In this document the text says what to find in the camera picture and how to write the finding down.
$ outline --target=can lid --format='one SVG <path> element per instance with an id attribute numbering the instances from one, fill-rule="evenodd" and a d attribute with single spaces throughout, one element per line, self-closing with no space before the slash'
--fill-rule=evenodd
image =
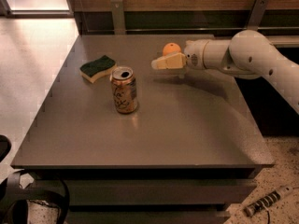
<path id="1" fill-rule="evenodd" d="M 120 80 L 130 78 L 133 74 L 133 70 L 127 66 L 119 66 L 112 72 L 112 77 Z"/>

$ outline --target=tabletop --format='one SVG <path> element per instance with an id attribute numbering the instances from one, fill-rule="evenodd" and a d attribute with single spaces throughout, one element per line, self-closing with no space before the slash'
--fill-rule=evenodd
<path id="1" fill-rule="evenodd" d="M 154 71 L 163 46 L 200 35 L 84 35 L 77 38 L 21 144 L 14 168 L 221 168 L 273 164 L 233 77 L 218 71 Z M 106 55 L 130 66 L 138 108 L 117 112 L 109 77 L 79 68 Z"/>

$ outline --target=sponge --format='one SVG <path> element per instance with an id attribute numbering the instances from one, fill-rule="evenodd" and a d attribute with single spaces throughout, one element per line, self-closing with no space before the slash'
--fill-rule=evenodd
<path id="1" fill-rule="evenodd" d="M 186 65 L 186 56 L 178 51 L 159 57 L 151 62 L 151 67 L 155 70 L 182 69 Z"/>
<path id="2" fill-rule="evenodd" d="M 84 78 L 94 83 L 100 77 L 110 75 L 116 66 L 114 60 L 104 55 L 100 59 L 83 64 L 80 71 Z"/>

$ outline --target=drawer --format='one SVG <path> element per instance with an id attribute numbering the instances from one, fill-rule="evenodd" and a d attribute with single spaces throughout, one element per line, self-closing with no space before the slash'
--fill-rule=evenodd
<path id="1" fill-rule="evenodd" d="M 59 189 L 56 181 L 34 185 Z M 247 179 L 66 180 L 71 205 L 192 205 L 242 203 L 255 189 Z"/>
<path id="2" fill-rule="evenodd" d="M 221 224 L 229 218 L 228 212 L 217 212 L 216 210 L 199 211 L 197 208 L 189 207 L 184 210 L 176 210 L 163 206 L 159 208 L 138 208 L 114 211 L 98 212 L 69 212 L 66 221 L 72 224 Z"/>

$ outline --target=table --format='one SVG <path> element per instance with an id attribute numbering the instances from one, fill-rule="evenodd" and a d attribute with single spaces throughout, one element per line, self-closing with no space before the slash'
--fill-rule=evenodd
<path id="1" fill-rule="evenodd" d="M 198 38 L 78 37 L 12 167 L 35 171 L 34 185 L 50 189 L 60 175 L 70 223 L 223 223 L 229 203 L 241 203 L 274 161 L 233 77 L 151 69 L 166 43 Z M 91 84 L 80 75 L 103 55 L 133 68 L 134 113 L 116 111 L 108 77 Z"/>

